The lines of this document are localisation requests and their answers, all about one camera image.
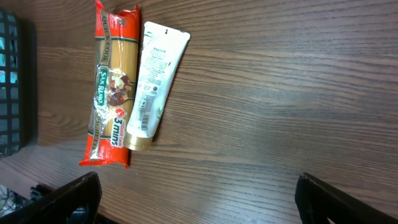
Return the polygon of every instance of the spaghetti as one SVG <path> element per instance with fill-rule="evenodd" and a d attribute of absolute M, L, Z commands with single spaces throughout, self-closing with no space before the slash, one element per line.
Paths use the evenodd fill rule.
<path fill-rule="evenodd" d="M 136 92 L 139 8 L 108 14 L 96 0 L 95 92 L 85 159 L 81 166 L 120 162 L 128 167 L 129 150 L 123 146 L 126 121 Z"/>

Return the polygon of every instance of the barcode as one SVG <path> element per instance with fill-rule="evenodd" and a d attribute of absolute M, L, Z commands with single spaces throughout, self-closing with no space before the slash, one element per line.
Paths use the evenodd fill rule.
<path fill-rule="evenodd" d="M 141 131 L 148 131 L 149 115 L 142 115 Z"/>

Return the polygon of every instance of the black basket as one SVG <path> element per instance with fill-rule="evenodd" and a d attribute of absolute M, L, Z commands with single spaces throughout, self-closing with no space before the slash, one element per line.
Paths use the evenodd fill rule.
<path fill-rule="evenodd" d="M 35 29 L 0 9 L 0 157 L 34 143 L 36 135 Z"/>

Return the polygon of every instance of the black object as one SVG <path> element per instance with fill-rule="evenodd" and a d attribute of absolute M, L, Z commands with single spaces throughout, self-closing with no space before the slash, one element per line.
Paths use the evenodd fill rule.
<path fill-rule="evenodd" d="M 42 187 L 33 188 L 35 202 L 0 218 L 0 223 L 95 222 L 102 196 L 96 172 L 89 172 L 43 197 L 42 190 Z"/>
<path fill-rule="evenodd" d="M 398 224 L 398 220 L 304 173 L 298 178 L 295 201 L 303 224 Z"/>
<path fill-rule="evenodd" d="M 36 42 L 33 25 L 0 9 L 0 158 L 37 136 Z"/>

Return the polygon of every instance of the wooden table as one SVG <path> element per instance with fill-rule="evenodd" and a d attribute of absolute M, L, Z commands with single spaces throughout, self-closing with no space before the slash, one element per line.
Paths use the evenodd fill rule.
<path fill-rule="evenodd" d="M 300 223 L 309 172 L 398 218 L 398 1 L 117 0 L 188 31 L 151 151 L 79 167 L 94 90 L 94 0 L 2 0 L 36 25 L 39 139 L 0 160 L 22 195 L 92 170 L 128 223 Z"/>

